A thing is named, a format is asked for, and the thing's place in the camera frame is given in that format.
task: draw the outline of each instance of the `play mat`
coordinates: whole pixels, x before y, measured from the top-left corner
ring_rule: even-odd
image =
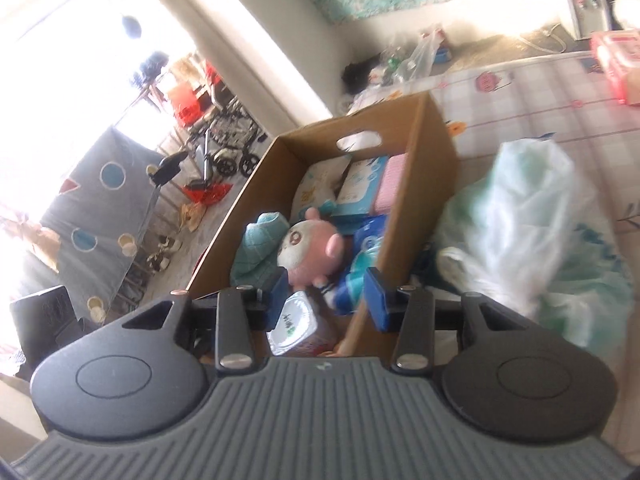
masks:
[[[461,159],[458,187],[491,168],[502,142],[553,139],[598,187],[620,251],[640,284],[640,107],[619,104],[589,52],[535,57],[369,89],[350,113],[430,90]],[[640,319],[629,320],[616,375],[620,400],[605,438],[640,463]]]

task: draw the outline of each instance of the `metal bolt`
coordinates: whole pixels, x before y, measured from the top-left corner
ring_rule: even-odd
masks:
[[[229,370],[244,370],[252,365],[254,361],[245,354],[229,354],[220,359],[220,365]]]
[[[396,365],[403,370],[422,370],[429,365],[429,360],[420,354],[402,354]]]

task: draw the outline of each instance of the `white plastic bag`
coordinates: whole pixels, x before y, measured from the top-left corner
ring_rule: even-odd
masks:
[[[504,143],[487,177],[447,203],[434,244],[439,273],[460,292],[599,355],[624,337],[628,270],[594,186],[551,140]]]
[[[443,40],[444,35],[440,27],[433,27],[429,32],[425,32],[411,56],[400,63],[398,70],[394,73],[394,84],[429,76]]]

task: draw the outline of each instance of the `cardboard box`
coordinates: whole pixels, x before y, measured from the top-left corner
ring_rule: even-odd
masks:
[[[427,93],[383,102],[351,116],[306,126],[277,137],[226,215],[194,273],[192,298],[229,286],[229,269],[244,228],[263,212],[286,218],[306,168],[342,155],[337,142],[359,132],[377,132],[379,145],[350,152],[353,160],[407,152],[398,197],[388,218],[376,267],[393,285],[407,282],[416,256],[454,193],[458,160],[438,107]],[[364,301],[353,316],[335,316],[342,355],[391,357],[396,334],[378,332]],[[256,352],[268,354],[264,334],[255,334]]]

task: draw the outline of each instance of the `pink plush toy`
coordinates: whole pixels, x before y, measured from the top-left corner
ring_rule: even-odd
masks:
[[[340,266],[344,240],[333,225],[320,219],[315,207],[306,210],[305,218],[281,241],[278,266],[287,269],[289,284],[294,288],[325,286],[327,276]]]

